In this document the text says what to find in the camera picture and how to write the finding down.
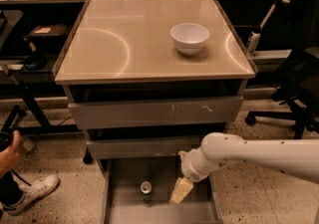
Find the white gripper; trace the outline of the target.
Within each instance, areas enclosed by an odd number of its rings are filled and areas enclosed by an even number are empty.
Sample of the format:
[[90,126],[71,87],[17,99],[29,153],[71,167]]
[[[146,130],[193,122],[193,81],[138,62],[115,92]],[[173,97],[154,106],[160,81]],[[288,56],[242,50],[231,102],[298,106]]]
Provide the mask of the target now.
[[216,163],[207,159],[200,147],[191,151],[179,151],[178,156],[184,177],[179,177],[175,183],[169,200],[171,204],[179,204],[192,190],[194,182],[205,179],[216,169]]

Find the person's hand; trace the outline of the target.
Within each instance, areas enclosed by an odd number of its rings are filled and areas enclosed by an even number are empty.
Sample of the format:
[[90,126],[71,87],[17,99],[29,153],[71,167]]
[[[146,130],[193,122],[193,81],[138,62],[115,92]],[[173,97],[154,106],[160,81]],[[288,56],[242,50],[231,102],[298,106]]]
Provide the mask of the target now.
[[5,150],[0,152],[0,177],[5,175],[17,164],[20,157],[20,141],[20,131],[14,130],[11,144]]

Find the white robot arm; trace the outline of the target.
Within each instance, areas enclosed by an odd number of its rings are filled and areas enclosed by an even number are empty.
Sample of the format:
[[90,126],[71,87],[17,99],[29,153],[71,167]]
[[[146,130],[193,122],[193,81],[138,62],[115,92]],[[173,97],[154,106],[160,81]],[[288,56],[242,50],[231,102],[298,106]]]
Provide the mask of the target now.
[[237,162],[247,162],[283,174],[319,183],[318,139],[246,140],[239,135],[213,132],[198,148],[180,151],[179,177],[169,203],[178,205],[193,185],[213,172]]

